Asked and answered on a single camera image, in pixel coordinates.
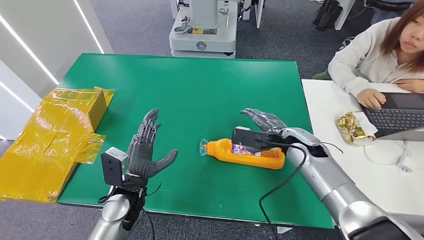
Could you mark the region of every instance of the bottle label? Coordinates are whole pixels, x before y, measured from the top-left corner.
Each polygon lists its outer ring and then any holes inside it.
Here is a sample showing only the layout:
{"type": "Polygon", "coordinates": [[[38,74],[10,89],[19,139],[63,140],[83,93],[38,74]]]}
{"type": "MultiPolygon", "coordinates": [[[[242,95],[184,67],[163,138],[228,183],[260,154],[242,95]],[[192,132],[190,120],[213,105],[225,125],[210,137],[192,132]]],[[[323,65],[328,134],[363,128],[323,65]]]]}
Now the bottle label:
{"type": "Polygon", "coordinates": [[[252,155],[252,156],[257,156],[257,157],[269,157],[269,158],[278,158],[279,157],[278,147],[272,148],[272,149],[269,149],[269,150],[265,150],[265,151],[253,153],[253,152],[246,150],[245,146],[233,144],[232,148],[231,148],[231,152],[233,154],[252,155]]]}
{"type": "Polygon", "coordinates": [[[261,152],[252,153],[252,152],[246,150],[246,147],[245,146],[238,145],[238,144],[233,144],[232,145],[231,152],[233,154],[240,154],[240,155],[253,155],[253,156],[258,156],[258,157],[261,156],[261,152]]]}

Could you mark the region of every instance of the robot finger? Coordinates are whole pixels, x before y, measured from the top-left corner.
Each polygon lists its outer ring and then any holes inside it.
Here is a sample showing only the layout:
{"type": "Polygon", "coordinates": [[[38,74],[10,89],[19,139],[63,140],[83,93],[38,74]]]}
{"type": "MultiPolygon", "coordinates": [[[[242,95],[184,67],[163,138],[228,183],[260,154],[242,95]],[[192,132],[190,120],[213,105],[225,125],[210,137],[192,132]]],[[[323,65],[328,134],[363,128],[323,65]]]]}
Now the robot finger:
{"type": "Polygon", "coordinates": [[[246,108],[240,111],[241,114],[246,114],[249,118],[253,118],[253,116],[255,115],[253,112],[250,112],[249,110],[247,110],[246,108]]]}
{"type": "Polygon", "coordinates": [[[157,123],[152,129],[151,129],[151,135],[148,136],[148,143],[150,145],[153,145],[153,142],[155,141],[156,132],[158,131],[158,128],[161,126],[161,123],[157,123]]]}
{"type": "Polygon", "coordinates": [[[266,121],[267,126],[269,127],[271,132],[279,132],[281,129],[287,127],[287,125],[276,115],[268,112],[262,111],[260,114],[257,114],[256,117],[262,118],[266,121]]]}
{"type": "Polygon", "coordinates": [[[177,158],[177,155],[178,155],[178,150],[172,149],[171,151],[168,152],[166,157],[155,161],[154,164],[156,165],[156,172],[154,174],[159,173],[160,171],[162,171],[163,169],[171,165],[177,158]]]}
{"type": "Polygon", "coordinates": [[[137,130],[137,134],[139,136],[141,136],[143,134],[143,132],[145,131],[145,129],[146,129],[146,123],[147,123],[146,121],[142,121],[140,123],[140,126],[138,127],[138,130],[137,130]]]}
{"type": "Polygon", "coordinates": [[[152,122],[155,122],[155,120],[158,118],[158,112],[159,110],[155,107],[152,110],[148,111],[146,115],[144,115],[143,121],[148,122],[151,120],[152,122]]]}
{"type": "Polygon", "coordinates": [[[149,119],[146,124],[146,128],[143,131],[143,134],[141,135],[144,143],[147,143],[149,141],[149,136],[152,135],[152,127],[153,127],[153,121],[149,119]]]}
{"type": "Polygon", "coordinates": [[[256,108],[245,108],[246,111],[249,111],[250,113],[252,113],[253,115],[258,115],[258,114],[262,114],[262,111],[256,108]]]}

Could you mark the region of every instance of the green table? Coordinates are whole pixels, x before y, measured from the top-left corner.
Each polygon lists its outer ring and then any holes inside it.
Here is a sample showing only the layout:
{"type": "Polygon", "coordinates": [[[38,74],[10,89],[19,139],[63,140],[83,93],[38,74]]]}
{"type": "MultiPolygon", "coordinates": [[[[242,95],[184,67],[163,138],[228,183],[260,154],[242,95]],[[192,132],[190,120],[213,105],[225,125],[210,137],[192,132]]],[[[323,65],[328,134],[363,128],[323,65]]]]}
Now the green table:
{"type": "MultiPolygon", "coordinates": [[[[279,116],[291,127],[311,131],[307,106],[294,61],[177,58],[82,54],[60,88],[114,89],[116,93],[98,126],[107,135],[101,148],[127,151],[144,115],[159,108],[162,123],[153,159],[178,149],[175,162],[149,180],[145,208],[153,212],[264,222],[259,198],[293,171],[222,162],[199,155],[205,138],[231,138],[237,126],[259,130],[243,108],[279,116]]],[[[103,179],[100,155],[80,164],[59,203],[98,206],[110,186],[103,179]]],[[[325,206],[300,174],[263,202],[273,223],[332,228],[325,206]]]]}

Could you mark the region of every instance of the white sweatshirt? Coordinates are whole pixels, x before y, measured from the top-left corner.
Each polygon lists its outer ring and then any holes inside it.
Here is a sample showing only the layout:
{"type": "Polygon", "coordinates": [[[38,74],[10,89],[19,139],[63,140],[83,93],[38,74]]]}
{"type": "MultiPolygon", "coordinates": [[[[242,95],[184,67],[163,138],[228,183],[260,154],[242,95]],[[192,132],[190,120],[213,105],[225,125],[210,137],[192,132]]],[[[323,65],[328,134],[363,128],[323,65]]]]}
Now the white sweatshirt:
{"type": "Polygon", "coordinates": [[[392,83],[399,79],[424,79],[424,72],[410,73],[398,65],[395,51],[381,56],[380,45],[400,17],[376,23],[337,52],[328,65],[332,80],[344,91],[357,96],[370,83],[392,83]]]}

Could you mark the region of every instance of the gold snack wrapper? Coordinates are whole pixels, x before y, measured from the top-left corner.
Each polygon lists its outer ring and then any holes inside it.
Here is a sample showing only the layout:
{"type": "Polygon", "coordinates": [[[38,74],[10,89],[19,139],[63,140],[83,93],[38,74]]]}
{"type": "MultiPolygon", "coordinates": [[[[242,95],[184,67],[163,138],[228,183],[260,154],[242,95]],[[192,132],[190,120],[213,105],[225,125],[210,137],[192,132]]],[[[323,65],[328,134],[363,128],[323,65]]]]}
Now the gold snack wrapper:
{"type": "Polygon", "coordinates": [[[348,144],[368,145],[375,140],[374,135],[365,134],[352,112],[337,118],[336,126],[338,132],[348,144]]]}

